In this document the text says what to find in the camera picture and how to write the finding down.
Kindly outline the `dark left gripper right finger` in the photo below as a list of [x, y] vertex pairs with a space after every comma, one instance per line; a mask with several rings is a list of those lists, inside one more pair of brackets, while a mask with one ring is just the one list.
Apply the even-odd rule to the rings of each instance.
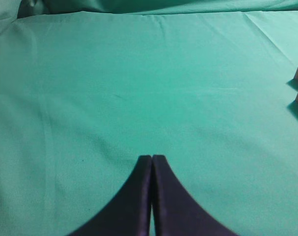
[[152, 157], [152, 207], [157, 236], [235, 236], [183, 187], [164, 155]]

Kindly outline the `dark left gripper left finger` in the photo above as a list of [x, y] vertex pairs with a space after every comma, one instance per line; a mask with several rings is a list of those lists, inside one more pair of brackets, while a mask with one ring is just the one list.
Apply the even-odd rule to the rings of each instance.
[[116, 195], [71, 236], [148, 236], [152, 157], [140, 156]]

